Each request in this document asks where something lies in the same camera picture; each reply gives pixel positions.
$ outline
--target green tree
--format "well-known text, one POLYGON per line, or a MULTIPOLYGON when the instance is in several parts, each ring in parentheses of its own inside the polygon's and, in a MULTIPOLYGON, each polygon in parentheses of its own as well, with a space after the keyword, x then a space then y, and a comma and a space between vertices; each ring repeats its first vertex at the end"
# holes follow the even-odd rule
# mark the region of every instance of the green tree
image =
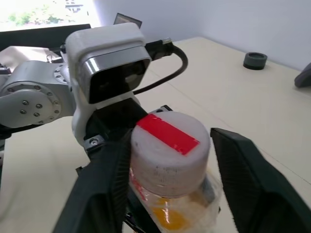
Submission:
POLYGON ((22 13, 13 13, 8 17, 8 21, 14 22, 17 26, 28 23, 51 24, 60 22, 71 22, 71 11, 65 8, 64 2, 50 0, 44 1, 41 6, 22 13))

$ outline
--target red label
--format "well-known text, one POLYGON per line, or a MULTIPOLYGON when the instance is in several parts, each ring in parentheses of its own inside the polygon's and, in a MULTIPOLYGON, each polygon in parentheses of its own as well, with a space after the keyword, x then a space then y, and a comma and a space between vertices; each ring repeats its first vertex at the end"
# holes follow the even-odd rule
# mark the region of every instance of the red label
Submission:
POLYGON ((136 190, 139 192, 141 199, 146 200, 144 194, 142 193, 142 187, 140 186, 140 184, 136 180, 132 169, 130 169, 130 180, 131 180, 132 184, 134 185, 134 187, 136 188, 136 190))
POLYGON ((145 131, 164 142, 178 153, 186 156, 200 142, 154 114, 149 114, 137 123, 145 131))

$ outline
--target table surface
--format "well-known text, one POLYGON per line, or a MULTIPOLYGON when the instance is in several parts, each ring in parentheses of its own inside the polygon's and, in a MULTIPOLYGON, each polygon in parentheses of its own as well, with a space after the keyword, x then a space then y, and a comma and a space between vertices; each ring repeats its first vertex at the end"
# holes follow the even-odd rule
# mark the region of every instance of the table surface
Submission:
MULTIPOLYGON (((164 104, 254 141, 311 206, 311 89, 297 90, 298 71, 267 62, 264 70, 242 66, 244 53, 204 38, 176 43, 189 67, 177 78, 138 95, 152 111, 164 104)), ((181 65, 176 56, 152 62, 141 86, 181 65)), ((51 232, 77 177, 88 163, 71 132, 71 117, 13 135, 6 142, 0 190, 0 232, 51 232)), ((214 148, 208 167, 220 177, 214 148)), ((225 196, 216 233, 235 233, 225 196)))

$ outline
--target clear plastic bottle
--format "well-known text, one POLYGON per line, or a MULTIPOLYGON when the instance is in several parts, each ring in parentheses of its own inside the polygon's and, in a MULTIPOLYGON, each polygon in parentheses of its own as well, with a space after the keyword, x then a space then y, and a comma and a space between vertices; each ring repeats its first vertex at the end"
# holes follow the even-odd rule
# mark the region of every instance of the clear plastic bottle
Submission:
POLYGON ((161 232, 208 232, 222 186, 206 172, 206 128, 188 115, 161 112, 139 122, 131 142, 130 185, 161 232))

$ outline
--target black cable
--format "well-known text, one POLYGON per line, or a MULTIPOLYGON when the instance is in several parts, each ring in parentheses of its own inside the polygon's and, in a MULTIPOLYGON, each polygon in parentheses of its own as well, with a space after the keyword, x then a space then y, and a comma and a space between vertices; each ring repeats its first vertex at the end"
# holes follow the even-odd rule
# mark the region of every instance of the black cable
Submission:
POLYGON ((143 87, 139 90, 136 90, 136 91, 133 91, 134 95, 137 95, 137 94, 140 94, 140 93, 143 93, 145 91, 149 91, 151 90, 152 88, 155 88, 175 77, 177 77, 178 75, 180 75, 181 73, 183 73, 185 71, 185 69, 187 68, 188 66, 188 58, 186 56, 186 54, 178 47, 176 46, 173 46, 173 53, 176 54, 183 62, 181 68, 179 68, 176 72, 174 72, 173 74, 153 83, 153 84, 150 84, 149 86, 146 86, 146 87, 143 87))
POLYGON ((27 125, 19 128, 8 128, 3 125, 0 125, 0 140, 10 138, 13 133, 18 133, 24 130, 30 130, 41 125, 27 125))
POLYGON ((125 219, 124 222, 130 227, 132 228, 132 230, 136 233, 145 233, 141 228, 139 228, 138 226, 136 226, 136 224, 132 221, 132 218, 126 214, 125 215, 125 219))

